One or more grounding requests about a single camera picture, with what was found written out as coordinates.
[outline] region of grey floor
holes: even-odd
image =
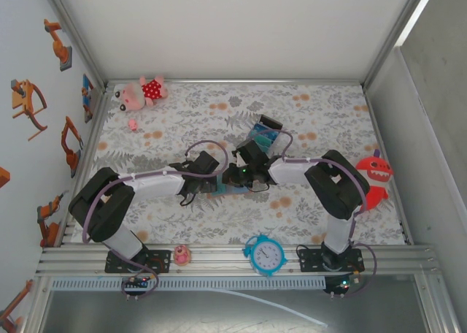
[[[322,291],[245,291],[327,324],[325,328],[250,299],[212,292],[156,292],[139,302],[120,293],[55,292],[43,332],[425,332],[409,277],[376,277],[348,299]]]

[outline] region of red shark toy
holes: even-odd
[[[383,198],[389,198],[386,185],[394,175],[394,172],[389,163],[379,157],[379,150],[376,149],[373,156],[360,160],[356,169],[370,184],[370,191],[366,195],[367,210],[376,207]]]

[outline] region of floral tablecloth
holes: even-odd
[[[113,96],[94,157],[92,176],[102,167],[145,172],[183,161],[184,151],[200,139],[213,139],[230,152],[242,142],[260,114],[283,123],[295,138],[287,154],[318,157],[330,149],[356,164],[378,147],[368,107],[358,86],[241,83],[169,83],[169,97],[152,108],[121,112]],[[136,119],[133,132],[128,120]],[[288,137],[272,146],[280,153]],[[191,153],[196,157],[196,149]],[[223,162],[214,145],[205,149]],[[273,185],[242,195],[200,194],[188,207],[181,196],[148,199],[133,205],[124,224],[143,242],[240,244],[267,234],[282,244],[321,243],[327,213],[305,185]],[[81,227],[72,242],[81,241]],[[355,240],[404,244],[393,196],[357,217]]]

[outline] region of black bracket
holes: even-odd
[[[145,266],[153,269],[155,273],[168,273],[170,269],[170,250],[146,250],[147,260]],[[132,273],[133,267],[118,258],[112,251],[108,252],[105,261],[106,273]]]
[[[321,249],[299,249],[298,258],[300,263],[300,270],[302,272],[329,272],[329,268],[323,263],[323,251]],[[363,264],[362,251],[357,248],[349,250],[345,264],[341,269],[332,272],[359,272],[365,271]]]

